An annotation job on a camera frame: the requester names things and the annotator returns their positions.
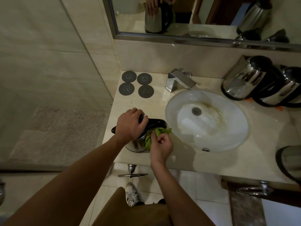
mirror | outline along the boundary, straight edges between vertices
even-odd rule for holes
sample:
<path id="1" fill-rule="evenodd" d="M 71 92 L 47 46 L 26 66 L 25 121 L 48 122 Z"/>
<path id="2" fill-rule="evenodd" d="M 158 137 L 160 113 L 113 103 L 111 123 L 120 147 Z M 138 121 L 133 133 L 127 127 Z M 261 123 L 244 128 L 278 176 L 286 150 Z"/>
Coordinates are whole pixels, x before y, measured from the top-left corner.
<path id="1" fill-rule="evenodd" d="M 118 32 L 219 42 L 276 42 L 287 48 L 301 44 L 301 0 L 109 1 Z"/>

sink basin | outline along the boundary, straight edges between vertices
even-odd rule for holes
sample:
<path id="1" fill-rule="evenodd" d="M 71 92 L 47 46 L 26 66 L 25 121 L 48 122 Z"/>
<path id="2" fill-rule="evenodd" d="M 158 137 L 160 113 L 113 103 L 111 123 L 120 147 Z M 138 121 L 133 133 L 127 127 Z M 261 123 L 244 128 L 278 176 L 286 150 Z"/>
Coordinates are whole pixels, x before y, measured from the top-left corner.
<path id="1" fill-rule="evenodd" d="M 248 122 L 239 107 L 207 91 L 178 93 L 168 102 L 165 118 L 182 142 L 207 152 L 233 149 L 248 135 Z"/>

gray coaster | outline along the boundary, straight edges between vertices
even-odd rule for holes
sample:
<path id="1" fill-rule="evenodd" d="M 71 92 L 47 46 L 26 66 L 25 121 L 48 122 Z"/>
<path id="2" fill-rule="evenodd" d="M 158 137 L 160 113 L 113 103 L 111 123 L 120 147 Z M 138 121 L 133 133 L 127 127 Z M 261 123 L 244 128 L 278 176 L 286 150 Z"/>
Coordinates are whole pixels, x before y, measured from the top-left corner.
<path id="1" fill-rule="evenodd" d="M 119 92 L 125 96 L 132 94 L 134 90 L 135 87 L 132 83 L 122 83 L 119 86 Z"/>
<path id="2" fill-rule="evenodd" d="M 142 73 L 137 77 L 137 82 L 141 85 L 148 85 L 151 83 L 151 81 L 152 81 L 152 77 L 148 73 Z"/>
<path id="3" fill-rule="evenodd" d="M 131 83 L 136 80 L 137 74 L 131 70 L 128 70 L 122 74 L 122 80 L 126 83 Z"/>
<path id="4" fill-rule="evenodd" d="M 142 98 L 150 98 L 153 95 L 154 91 L 150 85 L 141 86 L 138 90 L 138 94 Z"/>

sneaker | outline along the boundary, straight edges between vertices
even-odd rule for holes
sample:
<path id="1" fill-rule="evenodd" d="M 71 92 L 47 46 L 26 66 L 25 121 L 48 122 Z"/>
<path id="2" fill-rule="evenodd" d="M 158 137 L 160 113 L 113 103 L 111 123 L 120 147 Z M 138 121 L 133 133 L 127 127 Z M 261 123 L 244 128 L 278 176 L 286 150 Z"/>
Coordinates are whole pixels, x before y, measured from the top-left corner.
<path id="1" fill-rule="evenodd" d="M 133 183 L 129 182 L 126 185 L 125 190 L 126 190 L 126 202 L 128 203 L 129 206 L 132 207 L 137 202 L 143 202 L 138 190 L 133 185 Z"/>

mirror frame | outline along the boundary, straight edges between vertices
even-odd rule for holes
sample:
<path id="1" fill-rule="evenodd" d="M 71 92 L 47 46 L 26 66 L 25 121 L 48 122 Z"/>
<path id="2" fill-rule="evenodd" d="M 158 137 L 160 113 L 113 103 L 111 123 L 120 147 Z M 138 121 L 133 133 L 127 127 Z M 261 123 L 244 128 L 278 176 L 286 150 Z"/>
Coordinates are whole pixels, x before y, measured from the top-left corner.
<path id="1" fill-rule="evenodd" d="M 213 47 L 225 47 L 225 48 L 258 49 L 258 50 L 268 50 L 268 51 L 276 50 L 276 51 L 288 51 L 288 52 L 301 52 L 301 45 L 298 44 L 119 32 L 117 23 L 115 21 L 115 14 L 113 10 L 112 0 L 103 0 L 103 5 L 109 21 L 109 26 L 111 29 L 112 36 L 114 39 L 118 39 L 118 40 L 132 40 L 132 41 L 197 45 L 197 46 L 213 46 Z"/>

